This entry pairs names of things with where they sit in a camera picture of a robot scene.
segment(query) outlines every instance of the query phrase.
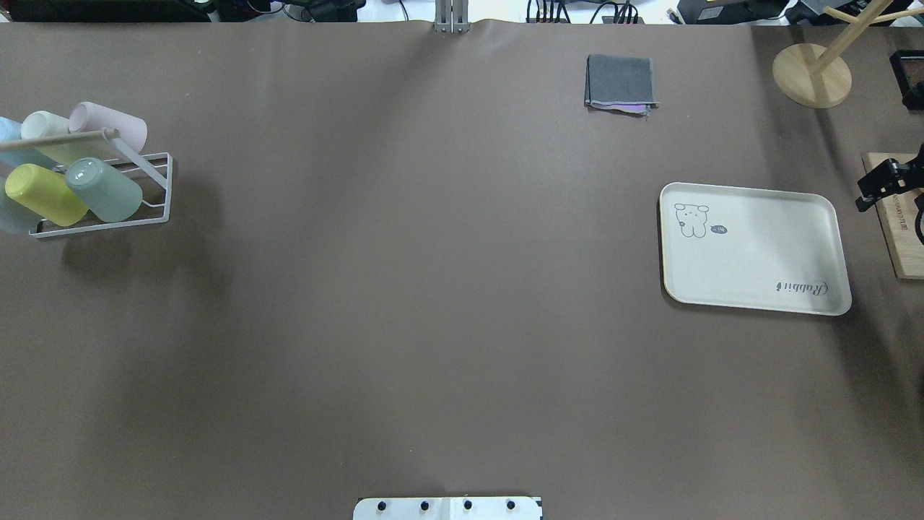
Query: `folded cloth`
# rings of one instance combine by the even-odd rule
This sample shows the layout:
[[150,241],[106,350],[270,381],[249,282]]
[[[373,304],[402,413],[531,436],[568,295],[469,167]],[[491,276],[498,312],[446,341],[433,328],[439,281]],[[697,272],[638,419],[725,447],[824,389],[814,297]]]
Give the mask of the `folded cloth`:
[[654,99],[654,71],[644,57],[590,55],[584,105],[600,110],[648,114]]

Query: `brown table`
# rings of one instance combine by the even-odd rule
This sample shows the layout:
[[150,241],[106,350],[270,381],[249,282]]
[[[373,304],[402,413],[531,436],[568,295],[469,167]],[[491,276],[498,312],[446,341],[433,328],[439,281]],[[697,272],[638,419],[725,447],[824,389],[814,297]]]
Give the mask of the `brown table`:
[[[796,105],[773,56],[836,31],[0,25],[0,113],[89,99],[178,160],[166,225],[0,237],[0,517],[920,518],[924,285],[853,199],[924,136],[888,62],[924,32]],[[589,53],[650,56],[663,105],[587,110]],[[827,197],[853,308],[674,302],[675,180]]]

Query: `cartoon animal print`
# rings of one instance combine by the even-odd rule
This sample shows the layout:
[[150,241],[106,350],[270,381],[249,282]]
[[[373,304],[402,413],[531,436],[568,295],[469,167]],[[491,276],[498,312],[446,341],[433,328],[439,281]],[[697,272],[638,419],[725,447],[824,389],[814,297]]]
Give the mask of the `cartoon animal print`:
[[674,209],[677,210],[680,232],[685,237],[701,239],[706,236],[706,219],[709,218],[707,205],[674,204]]

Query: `white tray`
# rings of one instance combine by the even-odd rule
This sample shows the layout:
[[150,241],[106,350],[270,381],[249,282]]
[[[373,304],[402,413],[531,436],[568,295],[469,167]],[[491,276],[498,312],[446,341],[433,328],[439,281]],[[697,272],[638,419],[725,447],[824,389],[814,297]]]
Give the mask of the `white tray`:
[[850,308],[828,199],[674,182],[660,211],[664,288],[675,300],[828,316]]

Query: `white metal rack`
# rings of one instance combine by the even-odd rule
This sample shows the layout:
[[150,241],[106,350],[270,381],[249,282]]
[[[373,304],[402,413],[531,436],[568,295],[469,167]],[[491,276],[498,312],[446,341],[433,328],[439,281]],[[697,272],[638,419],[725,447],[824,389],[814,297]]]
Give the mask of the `white metal rack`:
[[[102,222],[88,213],[80,222],[66,228],[58,227],[47,219],[39,222],[35,231],[30,235],[37,239],[45,239],[62,235],[86,233],[101,229],[126,228],[129,226],[144,226],[146,224],[162,224],[170,219],[170,199],[173,191],[174,160],[168,153],[139,155],[131,149],[121,138],[118,130],[103,129],[69,133],[54,137],[38,139],[20,139],[17,141],[0,142],[0,152],[24,150],[40,146],[54,146],[56,144],[69,144],[73,142],[106,142],[115,151],[118,158],[108,159],[105,162],[120,170],[135,181],[150,180],[155,189],[153,193],[145,192],[143,207],[128,220],[122,222]],[[68,165],[58,165],[59,172],[67,170]]]

